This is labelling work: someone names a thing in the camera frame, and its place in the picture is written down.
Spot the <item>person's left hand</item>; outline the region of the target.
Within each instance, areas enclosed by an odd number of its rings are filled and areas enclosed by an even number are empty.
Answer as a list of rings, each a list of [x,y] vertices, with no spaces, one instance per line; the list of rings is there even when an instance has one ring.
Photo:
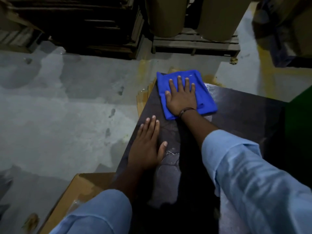
[[[151,118],[146,118],[145,122],[139,126],[128,156],[128,167],[130,168],[145,171],[159,165],[157,154],[160,147],[158,145],[160,121],[156,118],[154,134],[151,139],[147,139],[147,130]]]

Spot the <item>person's right hand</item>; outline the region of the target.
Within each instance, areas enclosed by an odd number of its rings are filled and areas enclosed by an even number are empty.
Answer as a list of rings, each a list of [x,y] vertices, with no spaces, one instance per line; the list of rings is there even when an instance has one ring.
[[[191,90],[191,83],[189,81],[189,78],[185,78],[185,84],[184,84],[184,93],[179,93],[178,88],[175,87],[173,83],[173,79],[169,80],[169,87],[170,92],[172,95],[171,99],[171,105],[167,105],[166,107],[168,110],[174,115],[178,116],[180,111],[186,107],[192,107],[194,109],[197,109],[197,100],[196,95],[193,96],[190,93]]]

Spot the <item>blue microfibre cloth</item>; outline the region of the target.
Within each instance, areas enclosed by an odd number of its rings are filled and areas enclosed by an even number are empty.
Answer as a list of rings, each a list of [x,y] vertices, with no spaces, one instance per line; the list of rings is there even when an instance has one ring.
[[[217,111],[216,103],[214,102],[212,96],[210,95],[205,83],[201,78],[201,74],[197,70],[188,71],[177,71],[170,74],[163,74],[157,72],[157,85],[158,94],[161,98],[162,108],[166,120],[175,120],[177,117],[174,116],[166,105],[165,92],[171,91],[169,86],[169,80],[173,80],[173,84],[178,89],[177,78],[181,76],[182,85],[185,86],[185,78],[189,78],[190,84],[195,84],[195,96],[197,101],[197,112],[201,115],[212,114]]]

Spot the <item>person's left forearm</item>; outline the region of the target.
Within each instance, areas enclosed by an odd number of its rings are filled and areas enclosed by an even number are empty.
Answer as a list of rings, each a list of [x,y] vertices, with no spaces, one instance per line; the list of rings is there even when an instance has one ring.
[[[154,167],[128,165],[107,190],[66,215],[49,234],[128,234],[132,202],[143,175]]]

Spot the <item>person's right forearm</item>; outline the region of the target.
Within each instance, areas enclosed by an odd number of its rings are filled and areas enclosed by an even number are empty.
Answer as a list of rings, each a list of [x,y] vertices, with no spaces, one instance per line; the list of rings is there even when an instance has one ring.
[[[312,234],[312,190],[265,161],[259,145],[218,129],[195,110],[182,121],[203,164],[252,234]]]

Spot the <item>dark wrist band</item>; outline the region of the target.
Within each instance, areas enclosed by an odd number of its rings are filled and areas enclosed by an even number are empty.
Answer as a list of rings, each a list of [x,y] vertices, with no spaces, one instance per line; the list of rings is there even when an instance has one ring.
[[[186,108],[184,108],[184,109],[182,109],[182,110],[180,111],[178,117],[181,118],[181,117],[183,116],[183,114],[184,114],[186,111],[189,111],[189,110],[195,110],[195,111],[196,111],[196,109],[194,109],[194,108],[192,108],[192,107],[186,107]]]

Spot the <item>wooden pallet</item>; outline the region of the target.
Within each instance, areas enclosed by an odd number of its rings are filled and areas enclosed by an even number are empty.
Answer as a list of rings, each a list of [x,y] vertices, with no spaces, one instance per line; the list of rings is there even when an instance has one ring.
[[[182,32],[174,37],[162,38],[154,36],[151,53],[185,53],[194,55],[215,55],[237,57],[240,53],[240,44],[237,32],[226,41],[212,41],[204,39],[197,31],[183,28]]]

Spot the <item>brown paper roll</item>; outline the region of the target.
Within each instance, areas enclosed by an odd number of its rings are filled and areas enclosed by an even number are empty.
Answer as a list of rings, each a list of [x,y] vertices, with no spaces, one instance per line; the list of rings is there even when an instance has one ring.
[[[145,0],[151,33],[161,38],[181,33],[188,4],[189,0]]]
[[[197,32],[206,40],[229,40],[252,0],[203,0]]]

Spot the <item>brown cardboard box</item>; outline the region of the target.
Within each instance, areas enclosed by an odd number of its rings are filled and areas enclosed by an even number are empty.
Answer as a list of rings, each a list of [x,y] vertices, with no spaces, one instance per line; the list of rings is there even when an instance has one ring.
[[[108,189],[115,172],[78,173],[57,200],[37,234],[49,232],[70,212]]]

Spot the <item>stack of dark boards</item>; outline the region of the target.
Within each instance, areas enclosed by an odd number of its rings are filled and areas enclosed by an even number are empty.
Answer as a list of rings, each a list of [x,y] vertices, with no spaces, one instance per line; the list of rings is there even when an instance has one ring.
[[[3,0],[67,52],[136,59],[144,0]]]

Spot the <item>green machine panel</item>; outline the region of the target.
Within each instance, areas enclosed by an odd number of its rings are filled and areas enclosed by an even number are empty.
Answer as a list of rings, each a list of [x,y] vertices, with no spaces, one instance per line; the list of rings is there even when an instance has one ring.
[[[285,108],[287,156],[299,168],[312,169],[312,86]]]

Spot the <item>large wrapped brown roll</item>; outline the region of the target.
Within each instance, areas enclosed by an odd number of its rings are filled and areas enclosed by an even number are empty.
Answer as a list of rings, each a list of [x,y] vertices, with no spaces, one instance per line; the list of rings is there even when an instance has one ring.
[[[312,69],[312,0],[260,0],[252,27],[275,67]]]

